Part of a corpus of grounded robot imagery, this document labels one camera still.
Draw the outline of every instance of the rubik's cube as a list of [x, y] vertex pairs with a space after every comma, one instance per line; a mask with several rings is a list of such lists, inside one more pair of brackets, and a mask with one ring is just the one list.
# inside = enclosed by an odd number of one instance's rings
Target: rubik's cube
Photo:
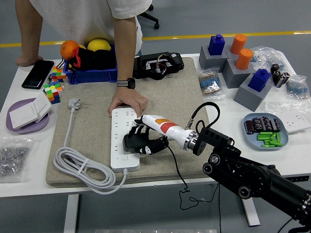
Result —
[[43, 88], [51, 104], [60, 103], [63, 87], [60, 85], [59, 81], [45, 84]]
[[59, 81], [60, 83], [63, 83], [64, 81], [67, 80], [66, 74], [63, 73], [63, 68], [64, 67], [60, 67], [59, 69], [57, 69], [57, 66], [53, 67], [53, 71], [52, 71], [53, 82]]

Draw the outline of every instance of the table leg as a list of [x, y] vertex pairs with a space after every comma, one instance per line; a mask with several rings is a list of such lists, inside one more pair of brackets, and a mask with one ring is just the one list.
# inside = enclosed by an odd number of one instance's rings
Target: table leg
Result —
[[245, 210], [248, 225], [250, 227], [260, 226], [259, 218], [252, 198], [241, 199]]
[[64, 233], [75, 233], [79, 205], [79, 194], [68, 195]]

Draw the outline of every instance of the smartphone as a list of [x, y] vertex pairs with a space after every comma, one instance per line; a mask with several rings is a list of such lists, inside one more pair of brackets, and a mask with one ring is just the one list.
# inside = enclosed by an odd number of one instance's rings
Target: smartphone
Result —
[[37, 61], [21, 86], [23, 88], [39, 90], [47, 76], [50, 74], [53, 66], [53, 61]]

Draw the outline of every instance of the yellow floor line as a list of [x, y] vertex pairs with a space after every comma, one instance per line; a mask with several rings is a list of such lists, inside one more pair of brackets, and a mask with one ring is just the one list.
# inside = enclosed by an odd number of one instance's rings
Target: yellow floor line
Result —
[[[222, 34], [223, 37], [234, 37], [237, 33]], [[311, 31], [291, 31], [291, 32], [263, 32], [263, 33], [241, 33], [246, 36], [269, 36], [269, 35], [298, 35], [298, 34], [311, 34]], [[210, 38], [215, 34], [202, 34], [202, 35], [172, 35], [172, 36], [151, 36], [143, 37], [142, 40], [174, 40], [174, 39], [200, 39]]]
[[[223, 37], [234, 37], [237, 33], [222, 34]], [[311, 34], [311, 31], [289, 31], [289, 32], [262, 32], [262, 33], [241, 33], [246, 36], [270, 36], [270, 35], [298, 35]], [[210, 38], [215, 34], [200, 34], [200, 35], [168, 35], [168, 36], [150, 36], [143, 37], [142, 40], [175, 40], [175, 39], [200, 39]], [[40, 45], [61, 45], [64, 41], [45, 41], [40, 42]], [[0, 48], [20, 47], [21, 43], [0, 44]]]

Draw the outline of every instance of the orange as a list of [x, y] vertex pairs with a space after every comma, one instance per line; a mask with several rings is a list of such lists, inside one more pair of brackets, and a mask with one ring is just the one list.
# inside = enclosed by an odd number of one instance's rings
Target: orange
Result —
[[60, 55], [66, 60], [72, 58], [72, 51], [76, 47], [79, 47], [79, 44], [73, 40], [66, 40], [60, 47]]

